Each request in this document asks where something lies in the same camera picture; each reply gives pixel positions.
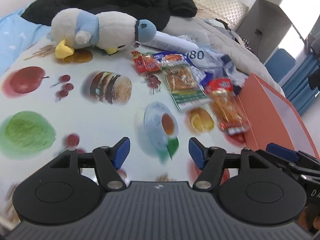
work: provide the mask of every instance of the printed number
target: printed number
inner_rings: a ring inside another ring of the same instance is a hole
[[[198,53],[197,53],[196,51],[192,50],[192,51],[190,51],[188,57],[191,58],[191,59],[194,59],[194,58],[203,59],[204,58],[204,52],[202,50],[199,50]]]

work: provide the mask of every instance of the blue gripper pad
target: blue gripper pad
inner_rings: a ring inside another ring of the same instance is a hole
[[[289,162],[295,163],[299,160],[299,157],[295,151],[289,150],[275,143],[269,143],[266,147],[266,151],[278,157],[281,157]]]
[[[189,154],[200,170],[202,170],[206,164],[204,160],[205,149],[206,148],[197,139],[189,139]]]
[[[130,139],[128,137],[123,137],[115,146],[111,149],[113,151],[113,160],[111,163],[116,168],[120,169],[125,159],[130,152]]]

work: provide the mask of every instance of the plush penguin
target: plush penguin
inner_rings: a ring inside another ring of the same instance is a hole
[[[94,15],[77,8],[60,11],[52,19],[51,27],[57,58],[71,56],[75,49],[89,46],[97,46],[111,55],[130,48],[136,41],[148,42],[156,35],[155,25],[148,20],[115,11]]]

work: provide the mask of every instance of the black clothing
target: black clothing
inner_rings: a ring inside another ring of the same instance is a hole
[[[26,9],[22,18],[50,26],[53,17],[66,8],[79,8],[93,14],[124,12],[138,20],[150,20],[160,31],[165,28],[171,15],[194,17],[197,12],[193,0],[37,0]]]

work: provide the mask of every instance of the orange box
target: orange box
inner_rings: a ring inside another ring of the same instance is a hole
[[[244,137],[252,150],[265,150],[269,143],[276,143],[319,159],[311,136],[294,106],[264,80],[251,73],[237,102],[251,124]]]

